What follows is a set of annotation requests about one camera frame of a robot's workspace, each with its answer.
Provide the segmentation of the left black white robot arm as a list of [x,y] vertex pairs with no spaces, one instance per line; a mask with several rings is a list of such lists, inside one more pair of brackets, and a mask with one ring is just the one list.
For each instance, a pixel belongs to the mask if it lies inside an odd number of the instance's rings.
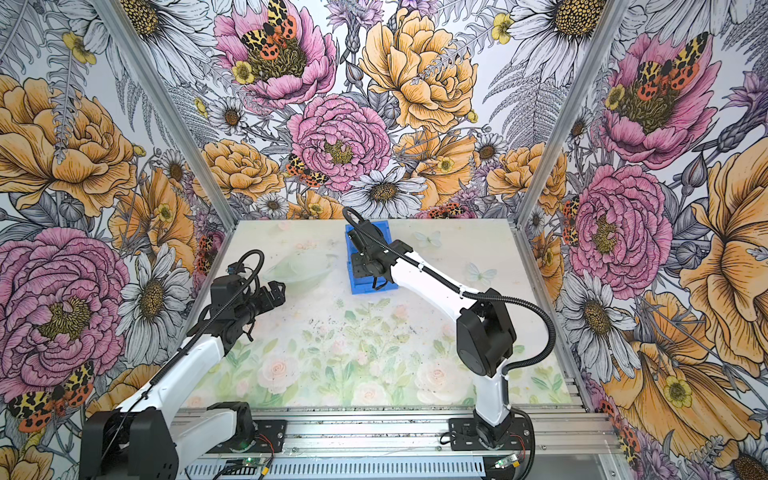
[[174,479],[217,446],[249,446],[256,430],[245,402],[218,402],[187,419],[176,416],[256,318],[285,301],[284,283],[260,284],[256,273],[216,278],[209,305],[176,353],[134,394],[86,421],[80,478]]

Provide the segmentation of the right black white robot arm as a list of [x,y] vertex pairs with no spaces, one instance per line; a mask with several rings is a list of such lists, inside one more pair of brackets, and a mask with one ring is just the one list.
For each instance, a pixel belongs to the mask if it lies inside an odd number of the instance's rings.
[[489,450],[500,448],[513,419],[502,367],[517,339],[506,305],[451,279],[404,242],[387,243],[368,221],[349,226],[347,236],[356,249],[351,255],[355,277],[406,288],[454,322],[456,354],[475,375],[476,437]]

